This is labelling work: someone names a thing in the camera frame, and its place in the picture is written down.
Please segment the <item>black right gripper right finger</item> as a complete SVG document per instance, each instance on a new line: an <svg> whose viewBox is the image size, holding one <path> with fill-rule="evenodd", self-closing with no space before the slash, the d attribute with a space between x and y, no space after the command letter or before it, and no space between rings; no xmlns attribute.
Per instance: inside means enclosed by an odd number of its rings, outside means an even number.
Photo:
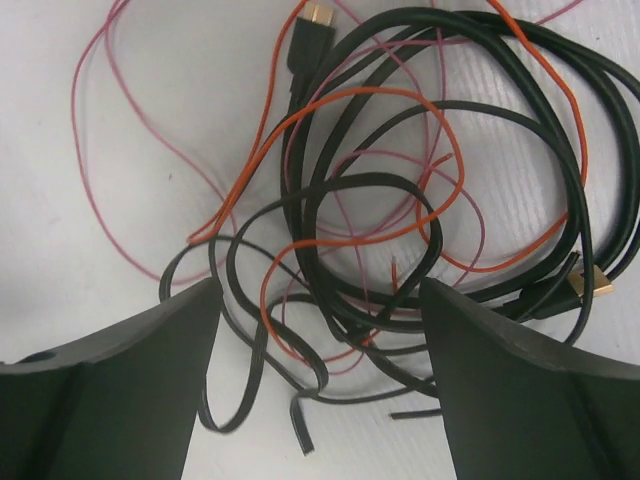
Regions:
<svg viewBox="0 0 640 480"><path fill-rule="evenodd" d="M639 368L426 279L419 300L460 479L636 479Z"/></svg>

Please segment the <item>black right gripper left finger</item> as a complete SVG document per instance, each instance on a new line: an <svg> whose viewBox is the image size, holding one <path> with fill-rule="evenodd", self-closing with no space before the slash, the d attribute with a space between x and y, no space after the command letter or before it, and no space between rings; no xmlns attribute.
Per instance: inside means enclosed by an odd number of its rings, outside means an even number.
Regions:
<svg viewBox="0 0 640 480"><path fill-rule="evenodd" d="M181 477L221 310L205 279L1 367L5 479Z"/></svg>

